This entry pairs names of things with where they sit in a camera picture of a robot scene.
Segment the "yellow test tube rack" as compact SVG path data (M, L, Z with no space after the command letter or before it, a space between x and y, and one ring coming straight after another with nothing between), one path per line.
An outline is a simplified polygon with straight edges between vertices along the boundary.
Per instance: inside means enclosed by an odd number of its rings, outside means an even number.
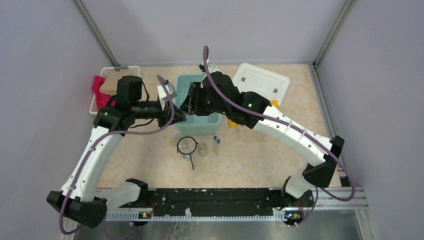
M277 100L271 100L270 101L270 103L273 105L273 106L275 106L275 107L279 107L280 105L279 105L279 102L277 101ZM230 128L235 128L235 127L238 127L238 126L240 126L239 124L237 124L237 123L235 123L235 122L233 122L232 120L228 120L228 125L229 125L229 127Z

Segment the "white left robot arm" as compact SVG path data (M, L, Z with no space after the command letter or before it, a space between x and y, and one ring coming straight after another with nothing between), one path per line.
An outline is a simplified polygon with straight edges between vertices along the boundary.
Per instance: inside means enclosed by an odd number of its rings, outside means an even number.
M104 192L97 190L101 175L111 155L130 127L138 119L157 120L160 131L185 120L173 104L176 88L161 76L156 100L142 100L144 81L138 76L124 76L117 82L116 94L101 108L94 120L89 141L72 174L58 191L51 191L47 202L59 212L60 231L68 235L64 220L95 228L109 211L125 204L144 207L149 203L147 183L130 178Z

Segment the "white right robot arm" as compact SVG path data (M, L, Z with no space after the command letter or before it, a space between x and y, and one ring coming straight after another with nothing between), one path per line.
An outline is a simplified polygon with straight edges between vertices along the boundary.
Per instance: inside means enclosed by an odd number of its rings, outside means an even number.
M236 124L269 135L302 155L307 164L290 176L281 190L287 206L295 206L313 187L329 186L336 168L343 139L321 136L291 120L254 91L241 92L231 78L220 71L205 75L201 82L191 82L180 109L199 117L213 113L226 116Z

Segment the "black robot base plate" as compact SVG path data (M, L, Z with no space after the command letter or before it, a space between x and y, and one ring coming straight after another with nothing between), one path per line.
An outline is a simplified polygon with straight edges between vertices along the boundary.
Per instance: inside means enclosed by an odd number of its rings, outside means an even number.
M271 188L156 188L122 208L150 208L155 217L270 217L284 209L305 210L314 202L308 190L299 199Z

